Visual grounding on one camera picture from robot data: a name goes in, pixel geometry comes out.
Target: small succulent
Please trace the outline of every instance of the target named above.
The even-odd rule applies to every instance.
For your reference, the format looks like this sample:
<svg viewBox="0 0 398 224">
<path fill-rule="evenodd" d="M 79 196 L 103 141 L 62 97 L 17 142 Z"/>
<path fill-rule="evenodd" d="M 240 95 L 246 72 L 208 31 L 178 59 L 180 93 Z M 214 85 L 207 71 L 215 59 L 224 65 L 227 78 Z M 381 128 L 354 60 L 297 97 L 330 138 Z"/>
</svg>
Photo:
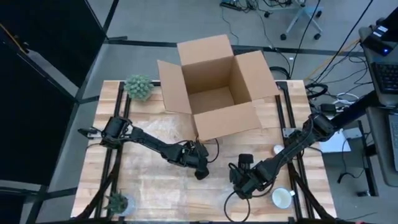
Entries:
<svg viewBox="0 0 398 224">
<path fill-rule="evenodd" d="M 109 209 L 113 214 L 120 214 L 125 211 L 128 205 L 128 200 L 122 195 L 122 192 L 111 193 L 111 196 L 105 197 L 109 200 L 109 203 L 104 209 Z"/>
<path fill-rule="evenodd" d="M 151 80 L 143 75 L 132 75 L 126 80 L 124 90 L 133 100 L 146 101 L 152 94 L 154 86 Z"/>
</svg>

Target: gray floor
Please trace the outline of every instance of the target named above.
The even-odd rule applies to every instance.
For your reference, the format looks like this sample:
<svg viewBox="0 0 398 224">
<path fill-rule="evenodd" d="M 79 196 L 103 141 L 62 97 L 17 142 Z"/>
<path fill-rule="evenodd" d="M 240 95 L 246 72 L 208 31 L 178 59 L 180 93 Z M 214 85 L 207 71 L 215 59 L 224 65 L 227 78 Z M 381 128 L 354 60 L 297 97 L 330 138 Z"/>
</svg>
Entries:
<svg viewBox="0 0 398 224">
<path fill-rule="evenodd" d="M 316 4 L 316 1 L 307 1 L 308 4 Z M 90 0 L 100 23 L 103 24 L 111 7 L 109 0 Z M 367 1 L 360 0 L 336 0 L 322 1 L 324 7 L 319 24 L 323 28 L 320 40 L 313 40 L 316 31 L 313 27 L 308 29 L 304 38 L 302 48 L 318 50 L 337 50 L 344 40 L 346 34 L 356 22 L 359 15 L 367 5 Z M 238 44 L 237 39 L 229 33 L 228 25 L 221 18 L 219 1 L 215 0 L 120 0 L 116 13 L 110 25 L 108 36 L 116 37 L 127 35 L 129 40 L 146 40 L 162 42 L 181 42 L 201 37 L 208 37 L 217 34 L 228 34 L 232 44 Z M 360 26 L 368 26 L 376 19 L 388 15 L 393 8 L 398 6 L 398 0 L 375 1 L 369 11 L 359 23 Z M 286 14 L 276 12 L 265 19 L 262 13 L 243 13 L 225 9 L 224 18 L 232 24 L 233 32 L 239 37 L 239 45 L 293 47 L 297 48 L 307 20 L 300 19 L 288 35 L 286 41 L 279 40 L 279 36 L 287 28 L 294 13 Z M 269 40 L 264 36 L 261 18 L 264 20 L 266 33 Z M 358 38 L 358 26 L 348 42 Z M 294 54 L 284 54 L 292 64 Z M 287 68 L 286 61 L 277 53 L 266 52 L 264 54 L 270 66 L 282 66 Z M 70 82 L 60 77 L 53 67 L 46 63 L 39 55 L 31 55 L 43 68 L 55 77 L 58 77 L 63 85 L 71 93 L 76 88 L 70 86 Z M 296 58 L 293 79 L 303 79 L 316 69 L 324 60 L 330 56 L 299 54 Z M 159 79 L 157 76 L 156 60 L 179 63 L 177 49 L 167 47 L 137 47 L 126 45 L 104 44 L 91 69 L 91 77 L 85 91 L 85 97 L 95 96 L 100 92 L 103 80 L 124 80 L 132 74 L 143 74 L 152 79 Z M 346 60 L 324 79 L 324 82 L 338 80 L 349 74 L 364 68 L 361 63 L 351 63 Z M 337 94 L 352 87 L 353 82 L 362 73 L 338 83 L 329 84 L 330 93 Z M 284 79 L 279 74 L 274 74 L 276 79 Z M 366 74 L 362 82 L 370 81 L 369 74 Z M 352 93 L 361 96 L 373 90 L 372 85 L 361 86 Z M 329 97 L 320 97 L 316 104 L 332 101 Z M 96 103 L 89 103 L 80 107 L 73 122 L 67 143 L 60 157 L 60 162 L 54 175 L 50 190 L 62 190 L 69 187 L 76 187 L 80 178 L 80 171 L 84 160 L 84 148 L 87 140 L 77 134 L 78 128 L 89 127 L 95 115 Z M 360 154 L 361 146 L 355 142 L 350 143 L 354 152 L 347 153 L 349 170 L 354 173 L 361 171 L 361 161 L 357 156 Z M 362 176 L 359 179 L 344 179 L 342 184 L 336 180 L 341 172 L 341 155 L 328 154 L 324 156 L 326 171 L 328 174 L 333 200 L 339 218 L 347 219 L 364 215 L 370 212 L 377 212 L 374 215 L 362 218 L 364 221 L 373 223 L 396 223 L 398 219 L 396 208 L 398 207 L 398 189 L 386 186 L 381 178 L 377 158 L 373 158 L 373 164 L 377 177 L 377 186 L 380 197 L 358 198 L 355 192 L 366 190 L 366 179 Z M 15 185 L 15 183 L 0 183 L 1 185 Z M 66 220 L 70 216 L 74 197 L 58 198 L 48 200 L 44 203 L 40 212 L 38 222 L 49 222 L 54 220 Z"/>
</svg>

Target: white cup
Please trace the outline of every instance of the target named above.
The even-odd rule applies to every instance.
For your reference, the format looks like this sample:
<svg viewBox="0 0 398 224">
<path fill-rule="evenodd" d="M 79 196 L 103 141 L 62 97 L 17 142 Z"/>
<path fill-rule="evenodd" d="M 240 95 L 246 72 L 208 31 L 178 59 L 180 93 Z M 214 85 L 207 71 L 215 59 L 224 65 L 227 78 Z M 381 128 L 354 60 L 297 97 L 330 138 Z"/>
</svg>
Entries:
<svg viewBox="0 0 398 224">
<path fill-rule="evenodd" d="M 275 189 L 272 193 L 272 202 L 278 208 L 286 209 L 292 203 L 292 197 L 295 195 L 294 191 L 288 191 L 282 187 Z"/>
</svg>

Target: cardboard box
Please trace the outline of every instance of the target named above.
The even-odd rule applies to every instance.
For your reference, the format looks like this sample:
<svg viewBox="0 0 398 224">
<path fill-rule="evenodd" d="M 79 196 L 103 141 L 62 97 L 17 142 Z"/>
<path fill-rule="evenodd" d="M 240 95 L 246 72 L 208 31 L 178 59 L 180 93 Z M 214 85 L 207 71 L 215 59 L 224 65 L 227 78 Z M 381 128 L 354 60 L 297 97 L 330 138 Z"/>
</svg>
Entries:
<svg viewBox="0 0 398 224">
<path fill-rule="evenodd" d="M 279 94 L 261 51 L 234 56 L 227 35 L 177 47 L 181 66 L 157 61 L 167 111 L 192 114 L 201 140 L 261 127 L 252 100 Z"/>
</svg>

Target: wooden tabletop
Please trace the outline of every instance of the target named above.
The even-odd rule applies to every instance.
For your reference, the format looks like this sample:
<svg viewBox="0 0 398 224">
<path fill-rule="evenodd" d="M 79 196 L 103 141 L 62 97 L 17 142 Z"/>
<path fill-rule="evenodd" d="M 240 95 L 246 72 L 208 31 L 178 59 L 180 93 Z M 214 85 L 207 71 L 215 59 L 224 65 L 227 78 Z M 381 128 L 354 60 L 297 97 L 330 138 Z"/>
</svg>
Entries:
<svg viewBox="0 0 398 224">
<path fill-rule="evenodd" d="M 295 122 L 301 126 L 310 114 L 303 81 L 287 81 Z M 101 91 L 93 126 L 103 129 L 113 115 L 118 81 L 105 81 Z M 288 124 L 284 97 L 281 92 L 285 120 Z M 218 138 L 220 155 L 208 164 L 210 175 L 196 180 L 193 169 L 169 164 L 160 155 L 144 146 L 133 143 L 124 145 L 118 188 L 136 201 L 136 211 L 126 220 L 148 221 L 227 221 L 223 213 L 226 197 L 233 191 L 229 182 L 228 163 L 238 163 L 240 153 L 250 153 L 254 163 L 272 157 L 275 144 L 282 144 L 279 119 L 275 98 L 269 97 L 253 101 L 262 123 L 262 129 L 245 131 Z M 121 115 L 124 111 L 122 102 Z M 174 143 L 184 139 L 194 139 L 192 119 L 189 114 L 166 112 L 162 91 L 156 87 L 153 95 L 145 103 L 132 101 L 129 119 L 133 125 L 161 139 Z M 216 155 L 214 140 L 206 142 L 210 155 Z M 105 148 L 93 146 L 86 152 L 71 216 L 78 215 L 89 204 L 100 186 L 101 173 L 105 158 Z M 310 190 L 327 212 L 336 216 L 322 155 L 313 149 L 306 149 L 303 157 Z M 274 188 L 285 187 L 290 190 L 289 175 L 286 166 L 280 171 Z M 305 202 L 300 195 L 303 215 L 306 217 Z M 295 217 L 293 205 L 288 209 L 279 209 L 272 204 L 271 194 L 250 199 L 251 214 L 248 221 L 271 222 L 287 221 Z M 248 205 L 245 200 L 232 197 L 228 202 L 228 214 L 233 220 L 242 220 Z"/>
</svg>

